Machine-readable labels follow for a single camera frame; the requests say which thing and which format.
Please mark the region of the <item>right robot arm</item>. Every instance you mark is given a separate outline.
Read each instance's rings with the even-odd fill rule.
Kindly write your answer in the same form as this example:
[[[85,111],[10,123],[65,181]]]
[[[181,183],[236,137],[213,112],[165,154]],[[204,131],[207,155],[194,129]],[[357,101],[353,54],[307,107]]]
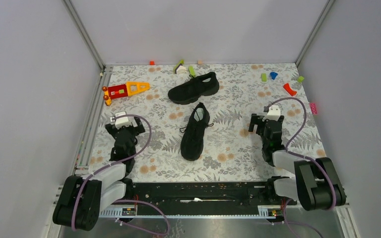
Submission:
[[[347,196],[332,160],[312,159],[286,150],[282,142],[284,116],[269,119],[251,115],[249,131],[262,140],[262,157],[270,166],[284,169],[295,177],[273,176],[262,193],[267,202],[279,203],[283,198],[298,201],[307,210],[331,210],[345,205]]]

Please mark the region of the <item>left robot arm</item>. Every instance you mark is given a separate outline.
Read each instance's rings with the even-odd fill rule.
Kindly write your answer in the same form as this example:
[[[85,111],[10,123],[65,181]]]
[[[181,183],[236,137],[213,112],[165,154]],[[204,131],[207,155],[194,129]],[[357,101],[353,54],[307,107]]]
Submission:
[[[65,180],[53,212],[53,223],[73,230],[90,231],[100,212],[119,200],[130,203],[134,191],[125,177],[134,166],[137,136],[145,132],[145,119],[138,115],[116,115],[105,125],[114,138],[114,146],[108,164],[84,175],[72,175]]]

